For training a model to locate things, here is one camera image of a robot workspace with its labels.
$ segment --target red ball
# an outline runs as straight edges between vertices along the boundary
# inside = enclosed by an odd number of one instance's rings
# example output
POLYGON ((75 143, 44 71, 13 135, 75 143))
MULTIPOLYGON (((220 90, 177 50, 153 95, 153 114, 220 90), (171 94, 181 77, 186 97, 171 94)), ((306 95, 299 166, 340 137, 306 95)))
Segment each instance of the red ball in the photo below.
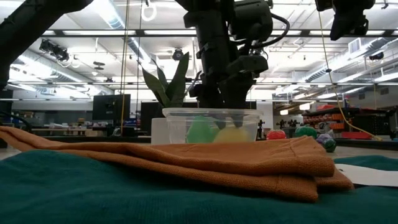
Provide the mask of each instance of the red ball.
POLYGON ((273 140, 273 139, 285 139, 286 134, 284 131, 281 130, 272 130, 269 131, 267 134, 267 140, 273 140))

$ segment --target orange towel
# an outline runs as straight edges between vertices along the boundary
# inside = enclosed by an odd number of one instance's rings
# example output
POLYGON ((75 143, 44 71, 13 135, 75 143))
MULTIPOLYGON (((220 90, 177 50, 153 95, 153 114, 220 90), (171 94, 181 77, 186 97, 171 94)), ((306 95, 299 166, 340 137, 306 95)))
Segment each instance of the orange towel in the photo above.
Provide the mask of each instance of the orange towel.
POLYGON ((353 188, 351 181, 335 169, 333 160, 312 137, 233 144, 140 146, 56 142, 0 126, 0 138, 22 151, 57 150, 305 202, 317 201, 317 189, 353 188))

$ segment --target teal fabric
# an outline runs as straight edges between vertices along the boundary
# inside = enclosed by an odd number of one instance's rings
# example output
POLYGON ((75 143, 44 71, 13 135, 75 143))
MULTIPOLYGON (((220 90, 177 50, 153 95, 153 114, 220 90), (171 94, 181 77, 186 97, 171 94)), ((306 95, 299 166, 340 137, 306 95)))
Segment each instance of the teal fabric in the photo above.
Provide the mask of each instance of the teal fabric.
MULTIPOLYGON (((336 163, 398 170, 382 156, 336 163)), ((0 223, 398 223, 398 190, 299 203, 53 151, 0 161, 0 223)))

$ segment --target white paper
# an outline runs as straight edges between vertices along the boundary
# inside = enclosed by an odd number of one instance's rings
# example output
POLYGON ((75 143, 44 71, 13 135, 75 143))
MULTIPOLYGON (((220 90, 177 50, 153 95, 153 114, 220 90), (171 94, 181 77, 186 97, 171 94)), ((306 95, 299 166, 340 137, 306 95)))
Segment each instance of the white paper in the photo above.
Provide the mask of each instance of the white paper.
POLYGON ((346 164, 336 164, 336 168, 354 184, 398 187, 398 171, 377 170, 346 164))

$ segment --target floor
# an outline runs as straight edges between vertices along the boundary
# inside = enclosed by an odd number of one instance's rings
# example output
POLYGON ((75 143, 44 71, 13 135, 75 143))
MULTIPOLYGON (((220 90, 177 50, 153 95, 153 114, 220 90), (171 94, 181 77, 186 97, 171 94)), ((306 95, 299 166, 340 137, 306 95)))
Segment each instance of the floor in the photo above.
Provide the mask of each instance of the floor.
MULTIPOLYGON (((0 160, 3 160, 7 157, 15 156, 18 153, 21 152, 11 147, 9 147, 8 149, 0 149, 0 160)), ((371 155, 386 156, 398 159, 398 151, 363 149, 363 148, 353 148, 353 147, 337 147, 334 153, 329 153, 328 155, 330 155, 334 159, 353 157, 353 156, 371 156, 371 155)))

